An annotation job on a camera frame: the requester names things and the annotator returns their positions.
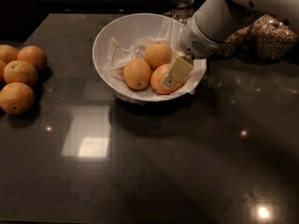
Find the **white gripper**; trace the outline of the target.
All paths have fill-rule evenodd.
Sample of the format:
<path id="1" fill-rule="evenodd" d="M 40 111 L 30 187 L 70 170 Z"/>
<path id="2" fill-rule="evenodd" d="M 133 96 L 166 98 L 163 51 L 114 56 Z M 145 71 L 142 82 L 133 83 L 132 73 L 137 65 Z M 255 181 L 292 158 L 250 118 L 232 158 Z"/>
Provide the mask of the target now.
<path id="1" fill-rule="evenodd" d="M 194 13 L 184 25 L 180 34 L 180 45 L 185 53 L 196 59 L 206 59 L 221 46 L 223 35 L 217 21 L 205 13 Z M 193 60 L 186 56 L 177 56 L 169 64 L 161 85 L 173 89 L 192 70 Z"/>

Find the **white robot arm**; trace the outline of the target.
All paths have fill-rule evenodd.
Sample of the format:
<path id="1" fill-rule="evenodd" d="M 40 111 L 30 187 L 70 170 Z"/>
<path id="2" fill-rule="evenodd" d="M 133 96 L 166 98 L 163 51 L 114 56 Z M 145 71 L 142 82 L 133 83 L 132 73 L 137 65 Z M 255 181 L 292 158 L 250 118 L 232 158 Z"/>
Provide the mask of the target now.
<path id="1" fill-rule="evenodd" d="M 264 14 L 284 22 L 295 33 L 299 30 L 299 0 L 206 0 L 182 28 L 179 48 L 185 56 L 171 62 L 161 84 L 174 88 L 192 71 L 189 57 L 210 57 L 225 38 Z"/>

